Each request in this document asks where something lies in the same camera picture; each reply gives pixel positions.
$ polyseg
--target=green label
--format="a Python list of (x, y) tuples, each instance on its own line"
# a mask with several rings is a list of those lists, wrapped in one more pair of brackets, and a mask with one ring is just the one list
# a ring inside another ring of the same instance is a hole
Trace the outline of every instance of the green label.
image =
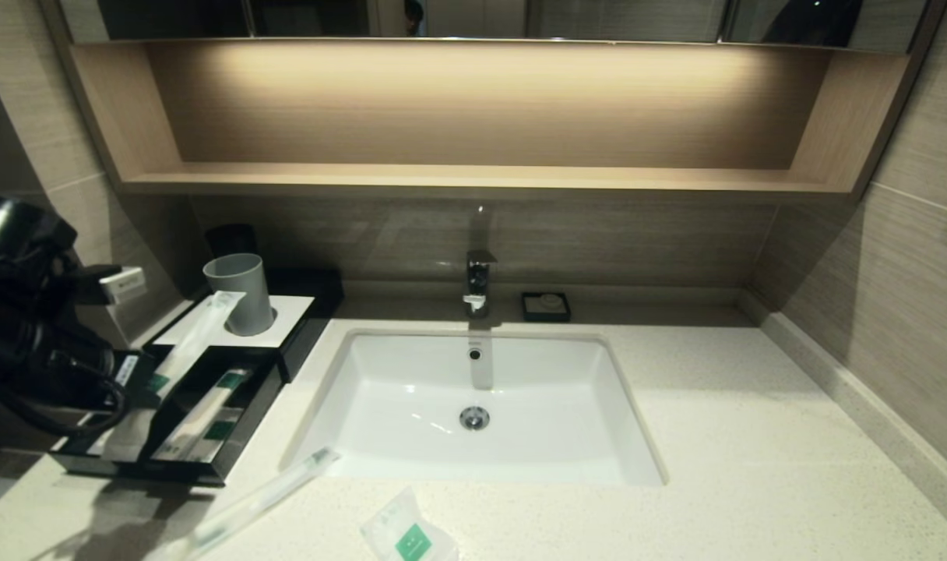
[(241, 375), (241, 372), (235, 372), (234, 370), (229, 370), (228, 373), (225, 373), (224, 376), (221, 376), (220, 380), (217, 380), (217, 387), (226, 387), (229, 390), (234, 390), (238, 387), (238, 384), (241, 383), (242, 379), (245, 376)]
[(165, 384), (167, 383), (167, 377), (162, 376), (161, 374), (156, 374), (155, 376), (152, 376), (152, 379), (149, 380), (149, 390), (152, 390), (153, 393), (159, 393), (159, 390), (165, 387)]
[(424, 535), (417, 524), (410, 527), (408, 532), (395, 546), (401, 558), (405, 561), (418, 561), (431, 547), (431, 541)]
[(210, 429), (204, 434), (204, 440), (224, 440), (231, 430), (234, 429), (234, 422), (214, 422)]

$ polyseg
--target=white quartz countertop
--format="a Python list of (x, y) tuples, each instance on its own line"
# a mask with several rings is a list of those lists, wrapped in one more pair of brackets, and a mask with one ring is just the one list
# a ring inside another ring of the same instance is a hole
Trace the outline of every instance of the white quartz countertop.
[[(717, 310), (712, 322), (651, 323), (505, 323), (495, 332), (604, 337), (666, 486), (323, 477), (207, 558), (373, 559), (360, 525), (412, 486), (423, 514), (453, 536), (466, 561), (947, 559), (947, 521), (736, 310)], [(0, 560), (141, 559), (277, 475), (346, 333), (466, 328), (333, 320), (222, 490), (68, 476), (43, 458), (0, 502)]]

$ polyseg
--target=gray cup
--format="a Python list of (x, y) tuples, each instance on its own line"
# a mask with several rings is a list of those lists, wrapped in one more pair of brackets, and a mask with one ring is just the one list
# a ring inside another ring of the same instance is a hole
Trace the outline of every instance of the gray cup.
[(232, 333), (249, 337), (272, 326), (273, 309), (269, 306), (260, 256), (235, 253), (215, 259), (203, 266), (203, 276), (214, 291), (245, 292), (245, 298), (227, 319), (227, 328)]

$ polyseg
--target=white undermount sink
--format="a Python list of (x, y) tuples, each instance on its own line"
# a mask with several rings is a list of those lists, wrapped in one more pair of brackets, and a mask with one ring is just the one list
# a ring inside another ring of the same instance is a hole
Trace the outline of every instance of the white undermount sink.
[(333, 446), (330, 476), (664, 481), (597, 340), (354, 334), (319, 398), (297, 456)]

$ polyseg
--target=soap bar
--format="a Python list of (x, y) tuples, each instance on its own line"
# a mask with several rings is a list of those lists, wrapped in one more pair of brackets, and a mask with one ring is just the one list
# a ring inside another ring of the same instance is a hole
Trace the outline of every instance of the soap bar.
[(523, 292), (527, 322), (570, 322), (570, 303), (563, 292)]

